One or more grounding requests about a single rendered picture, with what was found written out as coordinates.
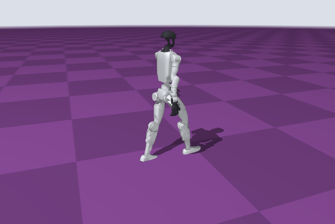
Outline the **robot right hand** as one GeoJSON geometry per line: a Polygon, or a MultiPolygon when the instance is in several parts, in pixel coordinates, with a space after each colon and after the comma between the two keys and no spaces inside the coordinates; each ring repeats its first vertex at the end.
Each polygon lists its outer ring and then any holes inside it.
{"type": "Polygon", "coordinates": [[[178,115],[178,110],[180,111],[180,107],[178,106],[177,104],[178,102],[173,102],[173,99],[171,98],[171,104],[172,104],[172,112],[171,112],[171,115],[170,116],[176,116],[178,115]]]}

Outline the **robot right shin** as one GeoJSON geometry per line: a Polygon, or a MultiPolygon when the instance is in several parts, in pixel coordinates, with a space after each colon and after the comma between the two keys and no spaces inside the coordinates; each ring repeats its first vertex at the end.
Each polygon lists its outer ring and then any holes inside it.
{"type": "Polygon", "coordinates": [[[182,137],[182,140],[185,143],[185,147],[187,150],[191,149],[190,148],[190,131],[189,131],[189,125],[187,126],[186,124],[181,124],[180,125],[180,134],[182,137]]]}

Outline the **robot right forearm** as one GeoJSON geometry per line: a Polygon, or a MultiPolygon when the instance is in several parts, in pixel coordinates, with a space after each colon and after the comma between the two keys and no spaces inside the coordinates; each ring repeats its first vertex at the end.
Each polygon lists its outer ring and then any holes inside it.
{"type": "Polygon", "coordinates": [[[170,97],[173,99],[173,102],[177,102],[177,87],[179,80],[180,80],[179,77],[175,76],[173,78],[172,84],[170,85],[171,87],[170,97]]]}

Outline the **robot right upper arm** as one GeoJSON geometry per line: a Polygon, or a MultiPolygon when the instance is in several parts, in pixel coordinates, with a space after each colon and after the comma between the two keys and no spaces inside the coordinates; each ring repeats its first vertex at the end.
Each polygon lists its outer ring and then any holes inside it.
{"type": "Polygon", "coordinates": [[[171,53],[171,62],[172,62],[172,67],[171,67],[171,82],[172,82],[173,78],[177,76],[176,74],[179,69],[178,67],[181,62],[181,57],[177,54],[171,53]]]}

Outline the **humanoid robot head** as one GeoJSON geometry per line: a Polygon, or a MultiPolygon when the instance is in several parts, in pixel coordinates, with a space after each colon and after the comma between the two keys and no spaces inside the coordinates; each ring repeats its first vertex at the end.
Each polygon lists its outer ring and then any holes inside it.
{"type": "Polygon", "coordinates": [[[174,44],[175,44],[176,34],[172,31],[167,30],[167,31],[164,31],[161,34],[161,38],[165,38],[166,41],[168,42],[168,44],[164,46],[164,48],[163,48],[163,50],[161,50],[161,52],[169,52],[170,51],[169,49],[171,49],[171,47],[173,47],[174,44]],[[170,39],[173,40],[172,45],[170,44],[170,39]]]}

